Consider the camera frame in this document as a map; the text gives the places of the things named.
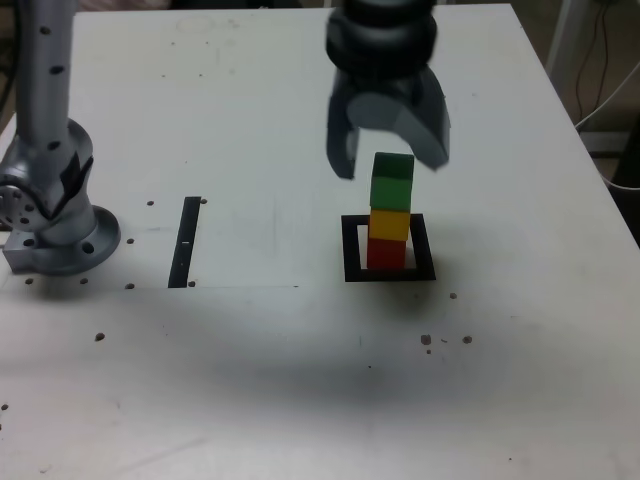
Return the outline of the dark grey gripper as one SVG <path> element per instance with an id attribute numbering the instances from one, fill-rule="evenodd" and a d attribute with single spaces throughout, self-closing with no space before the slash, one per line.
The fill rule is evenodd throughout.
<path id="1" fill-rule="evenodd" d="M 449 162 L 450 119 L 438 79 L 429 68 L 397 78 L 354 76 L 336 70 L 327 115 L 326 154 L 341 179 L 355 175 L 359 129 L 390 132 L 425 167 Z"/>

